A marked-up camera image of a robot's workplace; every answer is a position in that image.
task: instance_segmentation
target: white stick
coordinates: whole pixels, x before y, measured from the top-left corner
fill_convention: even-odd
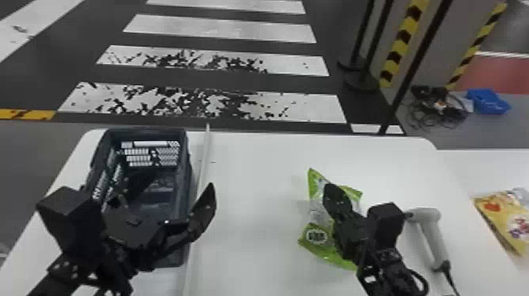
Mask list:
[[[198,173],[198,180],[197,180],[197,199],[200,197],[200,194],[204,191],[205,187],[205,176],[208,170],[208,163],[209,163],[209,147],[211,145],[211,132],[209,130],[209,124],[206,124],[205,126],[205,134],[204,134],[204,144],[203,144],[203,150],[202,150],[202,163],[200,164],[200,172]],[[193,280],[193,268],[194,265],[192,263],[193,258],[195,257],[195,249],[197,246],[195,246],[196,242],[191,244],[189,248],[189,254],[187,255],[187,262],[186,262],[186,278],[183,282],[183,293],[182,296],[190,296],[191,295],[191,281]]]

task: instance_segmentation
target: plastic bag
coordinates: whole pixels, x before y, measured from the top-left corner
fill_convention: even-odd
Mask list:
[[[356,270],[357,266],[347,260],[343,260],[335,247],[332,238],[332,226],[334,221],[327,213],[323,205],[324,187],[330,183],[314,169],[309,169],[309,223],[303,229],[298,243],[311,253],[323,258],[325,261],[341,268]],[[353,209],[359,212],[358,202],[362,193],[348,186],[339,186],[351,199]]]
[[[529,193],[525,189],[474,198],[474,205],[507,251],[529,255]]]

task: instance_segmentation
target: white painted stripe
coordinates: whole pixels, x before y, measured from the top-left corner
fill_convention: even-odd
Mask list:
[[[313,30],[308,24],[265,23],[245,20],[214,20],[139,14],[132,19],[124,31],[160,35],[316,43]]]
[[[503,53],[499,51],[477,51],[475,55],[481,57],[529,58],[529,54]]]
[[[351,124],[353,132],[361,132],[365,134],[376,134],[379,132],[380,124]],[[390,125],[386,132],[387,135],[402,135],[404,132],[398,125]]]
[[[159,6],[185,6],[214,9],[236,9],[262,13],[305,14],[301,1],[263,0],[149,0],[147,4]]]
[[[344,124],[333,94],[222,91],[79,83],[59,112],[239,118]]]
[[[322,57],[112,45],[100,65],[329,76]]]
[[[35,0],[0,20],[0,62],[82,1]]]

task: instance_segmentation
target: black cable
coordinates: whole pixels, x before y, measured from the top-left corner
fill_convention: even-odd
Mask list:
[[[426,281],[426,279],[422,275],[420,275],[418,272],[416,272],[415,270],[408,268],[408,271],[413,276],[415,276],[415,278],[419,280],[420,283],[423,284],[423,290],[417,296],[426,296],[428,292],[430,291],[430,286],[428,285],[428,281]]]
[[[441,272],[445,275],[446,281],[452,287],[453,293],[456,296],[460,296],[459,292],[456,289],[456,284],[453,282],[452,275],[450,275],[450,268],[449,267],[448,268],[441,267]]]

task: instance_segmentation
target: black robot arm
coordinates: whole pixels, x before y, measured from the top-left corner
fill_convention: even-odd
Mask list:
[[[324,207],[335,221],[333,238],[338,252],[357,265],[357,278],[369,296],[424,296],[428,293],[427,281],[405,266],[396,248],[405,214],[394,203],[371,207],[365,218],[353,211],[342,189],[327,184]],[[422,283],[422,289],[415,279]]]
[[[62,187],[37,205],[48,232],[62,254],[31,296],[71,295],[80,286],[126,296],[129,280],[174,250],[196,241],[216,211],[215,189],[210,183],[185,220],[156,220],[133,215],[126,207],[101,211],[89,194]]]

